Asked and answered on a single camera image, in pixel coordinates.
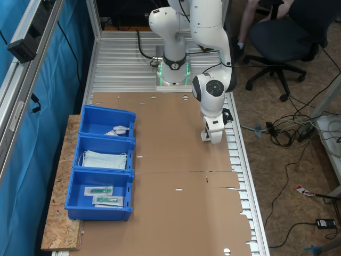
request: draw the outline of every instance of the blue curtain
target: blue curtain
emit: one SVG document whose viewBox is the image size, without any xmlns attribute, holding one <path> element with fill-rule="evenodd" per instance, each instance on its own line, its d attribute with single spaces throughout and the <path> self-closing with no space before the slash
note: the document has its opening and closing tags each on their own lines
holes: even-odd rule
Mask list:
<svg viewBox="0 0 341 256">
<path fill-rule="evenodd" d="M 1 0 L 1 5 L 4 2 L 19 0 Z M 25 11 L 24 2 L 28 0 L 20 4 Z M 12 15 L 6 17 L 9 21 L 0 24 L 11 23 Z M 85 0 L 66 0 L 59 22 L 79 61 L 79 74 L 82 76 L 82 69 L 85 70 L 83 78 L 86 79 L 88 66 L 84 63 L 89 63 L 93 32 Z M 42 109 L 31 114 L 30 110 L 37 106 L 30 102 L 0 187 L 0 256 L 35 254 L 39 223 L 46 217 L 43 216 L 44 203 L 54 157 L 64 137 L 68 117 L 77 107 L 77 92 L 76 61 L 56 26 L 34 89 Z"/>
<path fill-rule="evenodd" d="M 9 44 L 30 0 L 0 0 L 0 30 Z M 0 38 L 0 86 L 13 60 L 7 45 Z"/>
</svg>

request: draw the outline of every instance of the surgical mask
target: surgical mask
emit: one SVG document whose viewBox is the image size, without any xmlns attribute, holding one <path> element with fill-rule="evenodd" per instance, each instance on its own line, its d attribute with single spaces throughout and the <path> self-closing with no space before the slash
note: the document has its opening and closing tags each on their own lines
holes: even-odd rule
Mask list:
<svg viewBox="0 0 341 256">
<path fill-rule="evenodd" d="M 110 168 L 123 170 L 126 167 L 127 154 L 120 155 L 100 154 L 93 151 L 85 151 L 78 160 L 83 157 L 83 167 Z"/>
</svg>

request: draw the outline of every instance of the blue bin compartment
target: blue bin compartment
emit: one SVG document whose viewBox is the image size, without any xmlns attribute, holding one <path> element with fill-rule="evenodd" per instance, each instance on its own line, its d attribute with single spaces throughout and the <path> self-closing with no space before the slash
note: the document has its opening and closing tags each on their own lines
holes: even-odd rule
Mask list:
<svg viewBox="0 0 341 256">
<path fill-rule="evenodd" d="M 70 219 L 81 220 L 128 220 L 133 212 L 131 206 L 134 174 L 73 168 L 65 209 Z M 84 196 L 88 186 L 113 186 L 113 196 L 123 196 L 122 208 L 101 208 L 92 204 L 92 196 Z"/>
<path fill-rule="evenodd" d="M 129 172 L 134 173 L 133 170 L 133 153 L 135 148 L 135 141 L 120 139 L 120 138 L 107 138 L 95 137 L 90 135 L 78 135 L 77 145 L 74 156 L 74 163 L 72 167 L 87 168 L 87 169 L 100 169 L 106 171 Z M 127 162 L 124 170 L 109 169 L 109 168 L 94 168 L 82 167 L 83 157 L 85 151 L 93 151 L 100 154 L 120 155 L 121 153 L 127 154 Z"/>
<path fill-rule="evenodd" d="M 129 131 L 127 131 L 123 135 L 119 135 L 119 137 L 135 140 L 134 138 L 135 119 L 136 114 L 133 112 L 84 105 L 82 119 L 80 121 L 79 126 L 79 133 L 112 137 L 110 135 L 105 134 L 111 131 L 113 127 L 122 125 L 125 127 L 129 127 Z"/>
</svg>

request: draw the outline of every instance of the chair wheel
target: chair wheel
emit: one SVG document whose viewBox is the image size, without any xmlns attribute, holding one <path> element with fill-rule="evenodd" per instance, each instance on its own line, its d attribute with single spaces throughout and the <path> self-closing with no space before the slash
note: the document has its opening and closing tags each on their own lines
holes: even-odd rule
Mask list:
<svg viewBox="0 0 341 256">
<path fill-rule="evenodd" d="M 254 87 L 254 86 L 253 86 L 252 83 L 247 82 L 247 84 L 246 84 L 246 86 L 245 86 L 245 90 L 247 90 L 247 91 L 252 91 L 252 88 L 253 88 L 253 87 Z"/>
<path fill-rule="evenodd" d="M 244 57 L 243 62 L 244 62 L 245 64 L 249 64 L 250 59 L 249 59 L 248 57 Z"/>
<path fill-rule="evenodd" d="M 303 82 L 304 79 L 305 79 L 305 76 L 304 76 L 304 75 L 300 75 L 300 76 L 298 77 L 298 81 L 299 81 L 299 82 Z"/>
<path fill-rule="evenodd" d="M 283 94 L 283 95 L 281 95 L 281 97 L 279 97 L 279 100 L 281 102 L 286 102 L 288 100 L 288 96 L 286 94 Z"/>
</svg>

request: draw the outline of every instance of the cardboard sheet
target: cardboard sheet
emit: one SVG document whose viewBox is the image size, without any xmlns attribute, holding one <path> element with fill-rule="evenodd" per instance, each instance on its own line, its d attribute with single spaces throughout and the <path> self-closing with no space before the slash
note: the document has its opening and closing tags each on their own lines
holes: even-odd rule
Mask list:
<svg viewBox="0 0 341 256">
<path fill-rule="evenodd" d="M 94 93 L 92 103 L 137 114 L 134 210 L 126 222 L 85 221 L 70 256 L 251 256 L 226 136 L 202 142 L 192 94 Z"/>
<path fill-rule="evenodd" d="M 137 174 L 134 211 L 121 221 L 86 221 L 71 256 L 251 256 L 236 172 Z"/>
<path fill-rule="evenodd" d="M 221 143 L 202 142 L 192 93 L 94 93 L 92 103 L 136 113 L 136 173 L 232 171 L 225 133 Z"/>
</svg>

